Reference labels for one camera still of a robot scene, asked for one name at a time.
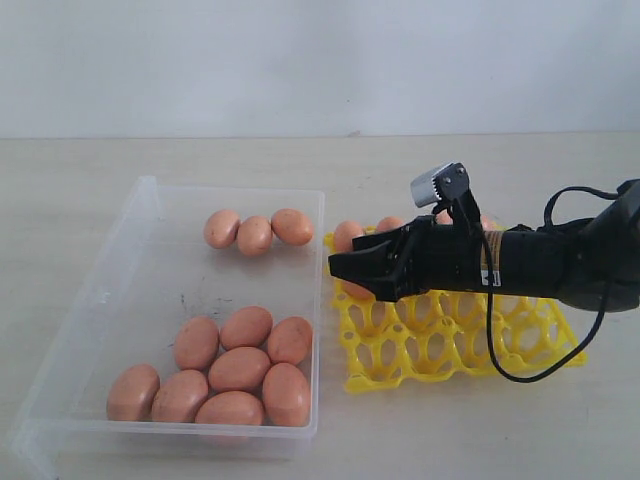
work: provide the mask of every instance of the plastic egg holder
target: plastic egg holder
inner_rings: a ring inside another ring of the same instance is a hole
[[[335,252],[333,233],[324,243]],[[333,283],[347,392],[397,388],[407,378],[441,382],[455,372],[498,374],[487,350],[486,294],[430,290],[394,304],[357,300]],[[513,373],[548,367],[578,344],[555,301],[529,297],[494,295],[493,336],[501,365]],[[586,362],[582,352],[567,365]]]

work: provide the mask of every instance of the transparent plastic tray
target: transparent plastic tray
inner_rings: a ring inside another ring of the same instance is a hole
[[[214,211],[246,218],[293,207],[312,220],[311,243],[274,239],[261,257],[235,246],[214,250],[202,236]],[[17,417],[11,450],[34,478],[56,479],[61,452],[290,458],[310,444],[318,424],[318,370],[324,194],[304,190],[158,185],[141,177],[64,321]],[[110,422],[106,399],[119,372],[150,363],[161,380],[177,371],[171,344],[198,314],[219,326],[246,305],[274,321],[302,315],[313,325],[310,358],[301,365],[312,389],[308,425],[224,426]],[[246,436],[241,446],[213,445],[210,435]]]

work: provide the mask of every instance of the white table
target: white table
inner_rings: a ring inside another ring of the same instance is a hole
[[[326,228],[416,214],[409,181],[462,161],[487,212],[538,226],[566,185],[613,190],[640,176],[640,134],[300,140],[0,141],[0,432],[6,431],[104,235],[139,175],[165,183],[300,187],[327,194]],[[573,194],[557,219],[605,203]],[[593,315],[567,309],[583,334]],[[539,384],[501,378],[344,393],[335,313],[322,332],[320,425],[308,456],[283,462],[64,457],[61,479],[637,478],[637,311],[609,315],[589,363]],[[6,454],[0,477],[25,478]]]

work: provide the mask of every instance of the white wall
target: white wall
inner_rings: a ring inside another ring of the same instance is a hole
[[[634,0],[0,0],[0,137],[631,129]]]

